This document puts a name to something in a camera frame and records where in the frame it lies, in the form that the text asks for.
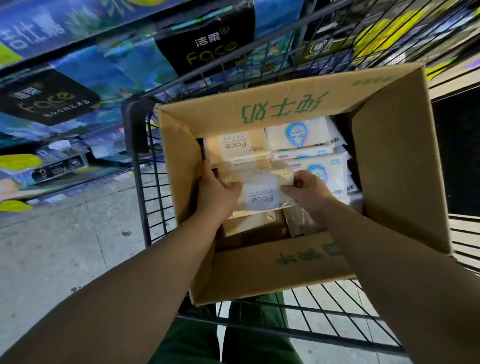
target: cardboard box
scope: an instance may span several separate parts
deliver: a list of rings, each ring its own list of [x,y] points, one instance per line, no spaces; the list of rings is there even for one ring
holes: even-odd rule
[[[366,212],[391,229],[385,239],[415,239],[450,254],[438,145],[420,63],[291,80],[159,107],[178,222],[195,209],[202,160],[196,138],[341,113],[348,113],[349,146],[355,147]],[[222,252],[216,251],[217,239],[190,288],[195,305],[354,275],[328,232]]]

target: hand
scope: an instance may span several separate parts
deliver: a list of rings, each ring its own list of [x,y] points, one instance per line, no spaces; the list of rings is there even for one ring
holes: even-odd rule
[[[282,192],[293,198],[295,202],[308,212],[316,222],[323,221],[325,203],[336,200],[326,184],[314,174],[306,170],[295,172],[293,186],[282,186]]]
[[[230,217],[237,205],[242,185],[235,183],[226,188],[215,178],[210,163],[204,160],[199,182],[196,213],[213,219],[218,226]]]

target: person's right hand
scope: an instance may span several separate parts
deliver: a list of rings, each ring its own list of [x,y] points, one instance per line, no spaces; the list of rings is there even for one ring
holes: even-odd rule
[[[285,185],[281,189],[317,222],[323,220],[325,202],[329,199],[336,200],[326,184],[306,170],[295,172],[293,186]]]

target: black product label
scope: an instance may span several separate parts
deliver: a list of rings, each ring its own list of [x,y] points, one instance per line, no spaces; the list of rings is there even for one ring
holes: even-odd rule
[[[56,70],[0,91],[0,112],[52,126],[94,110],[100,96]]]
[[[74,170],[77,170],[81,167],[84,167],[85,163],[81,156],[75,156],[68,158],[61,162],[50,164],[48,166],[36,169],[32,173],[32,178],[35,183],[49,180],[61,176],[66,173],[70,173]]]
[[[182,76],[204,64],[253,42],[255,32],[255,9],[253,1],[211,12],[201,18],[171,27],[172,34],[155,42],[172,65]],[[225,68],[240,65],[239,56],[224,63]],[[205,76],[221,72],[217,67]]]

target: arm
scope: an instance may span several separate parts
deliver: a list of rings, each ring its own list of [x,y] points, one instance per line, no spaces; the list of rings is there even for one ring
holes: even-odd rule
[[[477,363],[480,279],[439,252],[385,228],[335,199],[299,171],[283,186],[323,222],[369,299],[415,363]]]
[[[192,217],[60,303],[0,363],[147,363],[240,192],[204,163]]]

